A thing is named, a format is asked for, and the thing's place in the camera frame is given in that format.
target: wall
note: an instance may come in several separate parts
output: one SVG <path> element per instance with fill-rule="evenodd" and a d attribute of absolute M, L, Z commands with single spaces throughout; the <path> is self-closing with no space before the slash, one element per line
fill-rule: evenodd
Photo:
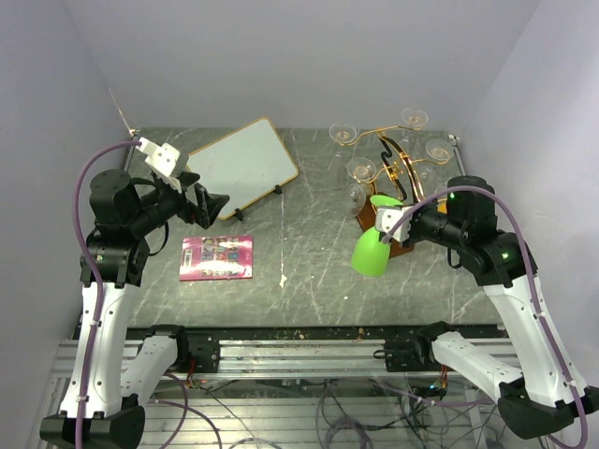
<path fill-rule="evenodd" d="M 538 0 L 66 0 L 132 126 L 374 127 L 406 106 L 461 134 Z"/>
<path fill-rule="evenodd" d="M 85 160 L 127 133 L 59 0 L 2 2 L 0 42 L 0 435 L 22 448 L 80 312 L 72 188 Z"/>
<path fill-rule="evenodd" d="M 599 384 L 599 3 L 543 1 L 462 142 L 523 224 L 552 316 Z M 599 443 L 599 416 L 592 417 Z"/>

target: wooden stand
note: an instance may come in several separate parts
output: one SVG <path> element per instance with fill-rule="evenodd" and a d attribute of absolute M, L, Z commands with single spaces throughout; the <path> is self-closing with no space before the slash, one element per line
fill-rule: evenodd
<path fill-rule="evenodd" d="M 366 197 L 366 204 L 359 212 L 358 217 L 359 227 L 362 228 L 362 231 L 366 231 L 374 226 L 374 222 L 376 220 L 376 213 L 374 212 L 373 203 L 371 203 L 370 196 Z M 391 254 L 389 257 L 395 257 L 396 255 L 402 255 L 405 253 L 410 253 L 414 250 L 414 246 L 409 246 L 407 248 L 402 248 L 398 241 L 393 240 L 391 242 Z"/>

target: marble countertop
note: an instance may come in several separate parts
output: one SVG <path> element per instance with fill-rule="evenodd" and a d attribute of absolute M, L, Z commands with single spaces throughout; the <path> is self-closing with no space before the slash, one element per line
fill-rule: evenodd
<path fill-rule="evenodd" d="M 192 152 L 232 131 L 225 128 L 145 128 L 140 135 Z M 208 230 L 171 219 L 167 247 L 150 258 L 143 273 L 139 303 L 131 326 L 343 326 L 414 325 L 439 320 L 456 323 L 499 323 L 499 315 L 463 269 L 447 265 L 446 250 L 428 242 L 412 253 L 389 260 L 381 278 L 366 278 L 350 265 L 361 235 L 358 222 L 347 218 L 347 198 L 335 189 L 328 165 L 337 144 L 325 129 L 279 129 L 299 168 L 296 179 L 236 218 Z M 400 131 L 389 136 L 398 141 Z M 425 143 L 447 138 L 443 132 L 420 132 L 409 150 L 414 159 L 426 157 Z M 355 156 L 380 162 L 382 146 L 375 136 L 350 147 Z M 132 176 L 149 177 L 143 154 L 132 154 Z M 427 195 L 460 175 L 453 157 L 444 166 L 417 164 L 425 173 Z M 249 234 L 254 238 L 254 277 L 251 280 L 180 282 L 183 238 Z M 163 230 L 147 240 L 160 247 Z"/>

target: book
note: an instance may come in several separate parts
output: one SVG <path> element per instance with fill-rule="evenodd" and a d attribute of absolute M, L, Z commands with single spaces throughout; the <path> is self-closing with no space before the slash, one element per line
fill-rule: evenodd
<path fill-rule="evenodd" d="M 180 281 L 248 279 L 253 267 L 252 236 L 186 237 Z"/>

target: white board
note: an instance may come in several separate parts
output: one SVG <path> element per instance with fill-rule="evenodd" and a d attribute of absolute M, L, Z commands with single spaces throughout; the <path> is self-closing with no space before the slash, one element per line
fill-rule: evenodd
<path fill-rule="evenodd" d="M 208 192 L 231 197 L 218 218 L 225 220 L 298 176 L 298 168 L 272 122 L 256 122 L 189 155 L 190 170 Z"/>

